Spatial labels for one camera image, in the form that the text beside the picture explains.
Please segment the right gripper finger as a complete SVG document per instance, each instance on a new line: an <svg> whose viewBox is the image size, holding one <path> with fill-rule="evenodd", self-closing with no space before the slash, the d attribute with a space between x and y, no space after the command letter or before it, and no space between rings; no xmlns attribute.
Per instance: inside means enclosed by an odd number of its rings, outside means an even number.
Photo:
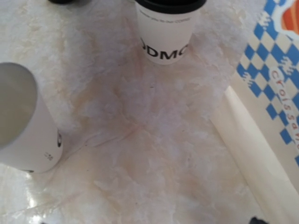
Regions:
<svg viewBox="0 0 299 224"><path fill-rule="evenodd" d="M257 217L253 217L251 218L249 224L268 224L267 222L265 222L264 220L262 219L259 219Z"/></svg>

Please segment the checkered paper takeout bag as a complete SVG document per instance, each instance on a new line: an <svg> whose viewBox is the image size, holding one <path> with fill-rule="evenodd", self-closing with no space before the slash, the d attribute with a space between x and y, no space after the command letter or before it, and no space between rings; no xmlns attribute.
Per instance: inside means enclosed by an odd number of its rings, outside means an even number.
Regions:
<svg viewBox="0 0 299 224"><path fill-rule="evenodd" d="M268 223L298 223L298 1L266 2L211 121Z"/></svg>

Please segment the white paper coffee cup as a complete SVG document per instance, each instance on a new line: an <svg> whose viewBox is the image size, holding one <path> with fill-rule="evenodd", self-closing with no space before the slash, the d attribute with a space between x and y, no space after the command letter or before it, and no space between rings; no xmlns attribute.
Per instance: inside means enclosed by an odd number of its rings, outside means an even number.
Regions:
<svg viewBox="0 0 299 224"><path fill-rule="evenodd" d="M155 12L135 2L142 49L154 63L177 62L186 52L199 9L185 14Z"/></svg>

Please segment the black plastic cup lid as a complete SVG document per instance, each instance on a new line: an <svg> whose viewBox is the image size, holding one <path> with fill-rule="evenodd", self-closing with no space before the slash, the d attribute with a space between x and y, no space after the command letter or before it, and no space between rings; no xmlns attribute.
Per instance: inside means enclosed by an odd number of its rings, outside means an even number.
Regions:
<svg viewBox="0 0 299 224"><path fill-rule="evenodd" d="M146 9L164 14L185 14L200 9L206 0L136 0Z"/></svg>

